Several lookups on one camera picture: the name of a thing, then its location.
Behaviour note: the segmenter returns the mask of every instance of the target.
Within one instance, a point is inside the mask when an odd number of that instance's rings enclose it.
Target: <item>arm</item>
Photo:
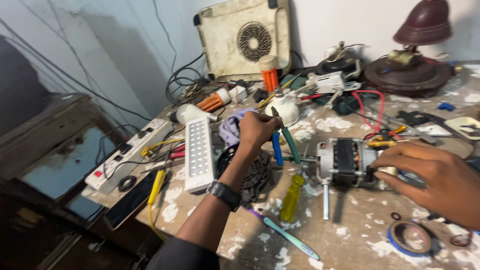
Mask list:
[[[466,228],[480,230],[480,176],[459,156],[410,141],[386,150],[372,167],[396,167],[422,177],[426,189],[413,187],[385,172],[375,173],[421,207]]]
[[[239,148],[219,181],[239,192],[248,167],[277,126],[278,121],[272,117],[251,111],[245,113],[240,121]],[[222,200],[207,194],[176,237],[216,252],[230,212]]]

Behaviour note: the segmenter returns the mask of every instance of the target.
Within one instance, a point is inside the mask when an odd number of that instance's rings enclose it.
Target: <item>green pliers handle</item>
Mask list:
[[[295,141],[293,140],[292,135],[290,134],[290,131],[288,130],[287,127],[284,127],[282,129],[282,134],[283,134],[283,137],[285,137],[285,139],[287,140],[288,146],[292,151],[293,161],[295,161],[296,164],[299,164],[300,155],[299,155],[299,152],[297,151],[297,146],[295,145]]]

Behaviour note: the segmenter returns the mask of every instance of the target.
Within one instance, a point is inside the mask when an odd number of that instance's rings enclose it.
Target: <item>red wire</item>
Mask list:
[[[379,112],[379,115],[378,115],[378,122],[377,122],[377,126],[374,127],[372,126],[370,123],[368,123],[367,119],[365,118],[365,109],[363,107],[363,102],[361,101],[361,98],[360,96],[357,94],[357,93],[375,93],[377,95],[380,96],[380,99],[382,101],[382,103],[380,104],[380,112]],[[362,118],[363,118],[363,121],[369,126],[371,127],[374,132],[369,135],[366,139],[369,139],[371,138],[375,133],[377,133],[379,130],[380,130],[380,126],[382,125],[382,116],[384,114],[384,107],[385,107],[385,96],[378,92],[378,91],[372,91],[372,90],[358,90],[358,91],[353,91],[352,92],[352,95],[357,99],[357,101],[359,102],[360,104],[360,110],[361,110],[361,114],[362,114]],[[402,137],[398,136],[397,134],[395,134],[394,132],[389,132],[390,135],[396,137],[397,139],[399,140],[403,140]]]

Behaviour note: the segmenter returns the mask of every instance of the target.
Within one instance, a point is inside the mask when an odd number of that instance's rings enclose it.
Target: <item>blue pliers handle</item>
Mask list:
[[[282,167],[283,157],[282,157],[282,149],[280,148],[280,132],[276,130],[272,134],[272,145],[273,145],[273,150],[275,151],[276,163],[280,167]]]

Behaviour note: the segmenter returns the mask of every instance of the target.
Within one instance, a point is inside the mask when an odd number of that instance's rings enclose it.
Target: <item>hand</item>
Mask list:
[[[240,121],[240,148],[249,148],[259,151],[260,147],[266,143],[280,123],[277,119],[248,111]]]
[[[410,141],[387,149],[371,166],[396,167],[420,176],[426,181],[426,189],[413,187],[385,172],[375,173],[419,206],[466,228],[480,229],[480,175],[459,156]]]

